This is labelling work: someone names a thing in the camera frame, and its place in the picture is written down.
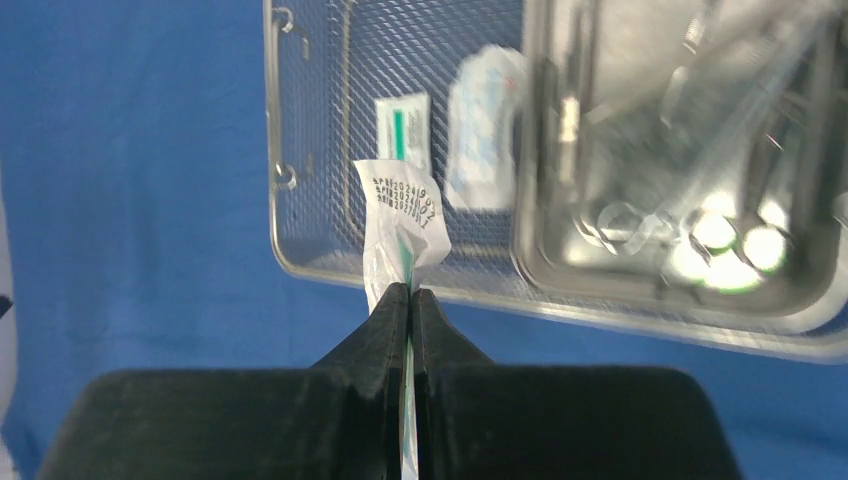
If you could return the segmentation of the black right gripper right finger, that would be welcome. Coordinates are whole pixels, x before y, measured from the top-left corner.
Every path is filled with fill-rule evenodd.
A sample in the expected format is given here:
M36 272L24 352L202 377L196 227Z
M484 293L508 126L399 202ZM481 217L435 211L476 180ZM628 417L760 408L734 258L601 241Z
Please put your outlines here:
M411 298L423 479L738 479L705 391L656 366L506 365Z

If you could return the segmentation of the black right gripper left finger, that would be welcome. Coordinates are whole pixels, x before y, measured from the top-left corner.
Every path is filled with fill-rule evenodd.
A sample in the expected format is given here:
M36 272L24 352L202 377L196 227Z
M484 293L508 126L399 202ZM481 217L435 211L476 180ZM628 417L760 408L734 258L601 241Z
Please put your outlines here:
M92 381L42 479L398 479L409 290L307 368L125 369Z

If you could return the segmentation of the blue surgical wrap cloth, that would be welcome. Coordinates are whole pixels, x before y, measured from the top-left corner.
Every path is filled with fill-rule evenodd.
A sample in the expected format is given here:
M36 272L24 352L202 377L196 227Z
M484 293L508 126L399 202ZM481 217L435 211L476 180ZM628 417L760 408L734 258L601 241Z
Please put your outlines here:
M344 1L291 4L312 67L305 142L336 109ZM352 32L422 45L410 82L445 82L484 43L518 46L523 1L357 1ZM5 435L34 473L82 388L131 367L300 366L367 311L361 287L296 279L272 254L261 1L1 1L2 191L19 376ZM307 108L283 107L294 130ZM433 152L443 163L443 127ZM288 140L294 161L301 139ZM512 363L683 367L717 406L747 479L847 479L847 364L730 353L448 301L456 325Z

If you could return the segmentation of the green white sterile packet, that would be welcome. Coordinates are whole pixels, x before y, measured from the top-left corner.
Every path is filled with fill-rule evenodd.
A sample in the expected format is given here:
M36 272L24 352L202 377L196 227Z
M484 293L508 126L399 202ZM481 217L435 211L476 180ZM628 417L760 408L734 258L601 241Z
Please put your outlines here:
M376 158L401 160L431 175L430 107L425 92L376 99Z

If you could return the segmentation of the wire mesh steel tray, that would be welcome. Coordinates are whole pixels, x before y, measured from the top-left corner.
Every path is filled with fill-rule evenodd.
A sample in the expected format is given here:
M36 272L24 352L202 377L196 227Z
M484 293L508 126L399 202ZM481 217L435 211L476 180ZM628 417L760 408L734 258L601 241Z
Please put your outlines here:
M271 245L281 266L290 273L307 278L349 283L364 289L362 278L363 234L365 226L365 204L353 162L377 159L377 131L375 100L425 92L431 100L430 140L432 155L432 178L436 188L435 198L442 202L446 232L451 243L450 252L444 260L434 266L423 277L422 287L434 290L440 297L471 303L482 300L487 307L502 307L524 314L559 321L578 321L595 326L620 327L660 336L668 336L734 350L745 350L759 354L774 355L807 361L844 362L847 358L847 303L829 322L816 329L790 334L776 330L740 329L726 325L699 324L682 317L649 317L631 315L607 305L590 308L582 303L562 305L547 302L534 293L529 284L517 271L512 257L514 215L517 203L518 163L522 150L524 111L531 94L531 62L523 50L525 5L523 1L522 39L518 46L502 42L484 43L466 53L455 65L452 78L445 82L445 114L439 135L445 141L442 161L438 162L433 152L432 139L436 128L432 125L432 90L410 82L411 67L423 67L422 45L378 47L376 32L370 41L360 30L352 32L352 6L357 1L344 1L342 34L338 60L340 66L335 78L340 95L334 113L329 119L338 123L324 124L321 131L330 127L333 133L318 133L314 140L331 140L336 136L335 146L338 163L330 162L330 171L319 174L324 180L310 175L316 173L314 160L320 155L318 142L305 142L307 113L317 113L317 105L309 108L304 101L306 88L317 86L312 81L295 80L296 88L283 87L281 60L302 59L309 66L308 73L330 73L312 67L314 42L310 32L301 22L296 22L291 4L267 1L263 5L263 29L265 48L266 111L268 124L269 163L269 208L271 222ZM444 180L448 155L448 95L461 62L479 52L486 45L498 45L520 51L529 63L528 93L516 117L513 140L515 159L515 194L512 208L502 212L473 212L455 210L444 194ZM283 107L307 106L296 115L294 130L283 127ZM288 140L304 141L300 148L295 146L294 161L284 158L283 146Z

